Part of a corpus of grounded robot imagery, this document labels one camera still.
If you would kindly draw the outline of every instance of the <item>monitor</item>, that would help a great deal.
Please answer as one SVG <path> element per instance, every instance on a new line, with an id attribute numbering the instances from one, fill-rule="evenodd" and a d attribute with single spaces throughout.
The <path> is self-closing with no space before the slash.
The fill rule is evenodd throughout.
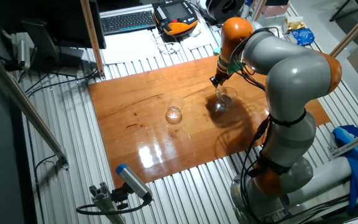
<path id="1" fill-rule="evenodd" d="M 99 48 L 105 49 L 98 3 L 89 0 Z M 76 75 L 83 50 L 92 48 L 80 0 L 0 0 L 0 25 L 9 34 L 27 32 L 37 51 L 31 70 L 72 68 Z"/>

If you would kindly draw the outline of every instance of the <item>white paper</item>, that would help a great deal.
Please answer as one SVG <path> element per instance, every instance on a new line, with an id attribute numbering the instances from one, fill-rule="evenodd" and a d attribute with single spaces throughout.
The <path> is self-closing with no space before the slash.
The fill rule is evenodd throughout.
<path id="1" fill-rule="evenodd" d="M 199 23 L 195 29 L 189 33 L 189 37 L 183 40 L 183 43 L 189 50 L 209 45 L 211 43 L 211 41 L 209 41 L 209 32 L 206 29 L 202 29 Z"/>
<path id="2" fill-rule="evenodd" d="M 287 17 L 287 22 L 302 22 L 303 16 L 291 16 Z"/>
<path id="3" fill-rule="evenodd" d="M 102 49 L 102 54 L 106 64 L 154 57 L 160 53 L 149 30 L 106 35 L 104 39 L 106 49 Z"/>

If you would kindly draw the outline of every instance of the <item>orange device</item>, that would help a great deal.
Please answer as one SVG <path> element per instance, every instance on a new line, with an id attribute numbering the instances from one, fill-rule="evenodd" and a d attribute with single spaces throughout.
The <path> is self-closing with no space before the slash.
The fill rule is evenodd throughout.
<path id="1" fill-rule="evenodd" d="M 158 27 L 168 35 L 186 34 L 198 23 L 197 13 L 188 2 L 154 4 L 153 8 Z"/>

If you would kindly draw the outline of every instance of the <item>blue cap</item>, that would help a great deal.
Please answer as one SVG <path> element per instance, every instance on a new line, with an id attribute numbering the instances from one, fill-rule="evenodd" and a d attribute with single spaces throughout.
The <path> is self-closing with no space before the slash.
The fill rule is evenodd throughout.
<path id="1" fill-rule="evenodd" d="M 116 173 L 119 175 L 127 166 L 127 164 L 120 164 L 117 166 Z"/>

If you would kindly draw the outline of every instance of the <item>metal bracket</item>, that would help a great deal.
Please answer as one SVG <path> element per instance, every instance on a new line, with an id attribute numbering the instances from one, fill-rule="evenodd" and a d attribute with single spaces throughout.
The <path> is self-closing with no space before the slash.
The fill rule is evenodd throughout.
<path id="1" fill-rule="evenodd" d="M 28 97 L 25 95 L 23 90 L 20 88 L 16 79 L 12 75 L 6 72 L 4 65 L 0 61 L 0 83 L 3 88 L 7 91 L 9 96 L 13 99 L 15 104 L 24 113 L 26 118 L 31 122 L 33 127 L 41 135 L 42 139 L 48 144 L 51 150 L 61 160 L 63 167 L 68 169 L 68 159 L 66 152 L 59 145 L 53 134 L 50 132 L 48 126 L 42 121 L 42 118 L 38 114 L 37 110 L 32 106 Z"/>
<path id="2" fill-rule="evenodd" d="M 358 146 L 358 138 L 356 138 L 355 140 L 340 147 L 339 149 L 330 149 L 330 153 L 333 155 L 334 158 L 337 158 L 340 155 L 344 154 L 347 151 L 354 149 L 357 146 Z"/>

